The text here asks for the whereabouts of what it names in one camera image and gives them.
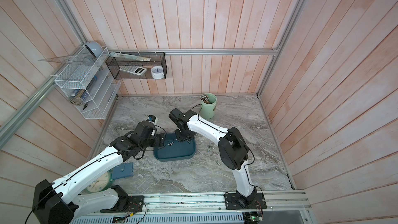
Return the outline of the teal plastic storage tray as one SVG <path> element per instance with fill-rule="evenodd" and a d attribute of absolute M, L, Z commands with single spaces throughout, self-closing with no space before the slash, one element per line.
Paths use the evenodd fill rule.
<path fill-rule="evenodd" d="M 170 141 L 177 140 L 175 133 L 167 134 L 164 142 L 164 147 L 155 148 L 153 155 L 160 162 L 177 161 L 184 159 L 191 159 L 196 152 L 196 142 L 195 138 L 190 141 L 192 145 L 189 147 L 176 147 L 169 146 Z"/>

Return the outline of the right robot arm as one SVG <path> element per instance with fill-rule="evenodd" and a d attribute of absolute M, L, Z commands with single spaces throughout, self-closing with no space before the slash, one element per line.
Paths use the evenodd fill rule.
<path fill-rule="evenodd" d="M 254 185 L 248 169 L 251 165 L 249 155 L 253 155 L 253 152 L 239 129 L 222 128 L 192 110 L 183 113 L 175 108 L 170 112 L 169 118 L 177 125 L 175 134 L 178 141 L 188 141 L 196 134 L 200 134 L 218 145 L 221 161 L 232 170 L 236 181 L 236 192 L 224 194 L 227 210 L 266 209 L 263 191 Z"/>

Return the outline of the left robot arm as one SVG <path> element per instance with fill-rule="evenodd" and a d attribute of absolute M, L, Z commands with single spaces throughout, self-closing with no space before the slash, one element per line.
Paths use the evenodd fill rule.
<path fill-rule="evenodd" d="M 35 187 L 31 214 L 41 224 L 69 224 L 72 220 L 97 211 L 123 213 L 133 208 L 131 198 L 120 186 L 81 197 L 79 194 L 100 176 L 126 162 L 148 147 L 164 146 L 166 133 L 157 125 L 141 121 L 133 131 L 110 143 L 96 157 L 67 175 Z"/>

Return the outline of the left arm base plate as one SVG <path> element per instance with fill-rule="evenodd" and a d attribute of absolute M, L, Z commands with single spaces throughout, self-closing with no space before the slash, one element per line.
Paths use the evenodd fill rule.
<path fill-rule="evenodd" d="M 118 212 L 141 212 L 144 205 L 144 196 L 121 197 L 114 208 Z"/>

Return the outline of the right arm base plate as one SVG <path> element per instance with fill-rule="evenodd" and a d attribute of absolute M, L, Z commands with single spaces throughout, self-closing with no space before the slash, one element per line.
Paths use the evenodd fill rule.
<path fill-rule="evenodd" d="M 260 209 L 267 208 L 263 193 L 253 192 L 249 197 L 244 197 L 238 192 L 224 193 L 224 200 L 227 210 Z"/>

